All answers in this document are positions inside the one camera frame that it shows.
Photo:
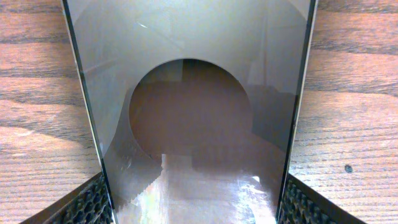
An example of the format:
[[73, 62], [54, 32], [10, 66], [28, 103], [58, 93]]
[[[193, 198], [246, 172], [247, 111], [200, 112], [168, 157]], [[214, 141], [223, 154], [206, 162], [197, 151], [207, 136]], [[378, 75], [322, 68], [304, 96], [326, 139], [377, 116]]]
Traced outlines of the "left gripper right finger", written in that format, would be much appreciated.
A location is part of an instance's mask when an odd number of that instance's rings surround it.
[[277, 224], [365, 224], [289, 174]]

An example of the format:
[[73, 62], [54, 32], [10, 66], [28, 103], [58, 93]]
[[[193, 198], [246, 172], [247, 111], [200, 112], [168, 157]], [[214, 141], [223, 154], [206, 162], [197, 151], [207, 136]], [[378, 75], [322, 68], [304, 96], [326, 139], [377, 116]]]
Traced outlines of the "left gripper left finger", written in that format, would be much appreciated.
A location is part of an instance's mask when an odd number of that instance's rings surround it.
[[102, 173], [21, 224], [110, 224], [111, 203]]

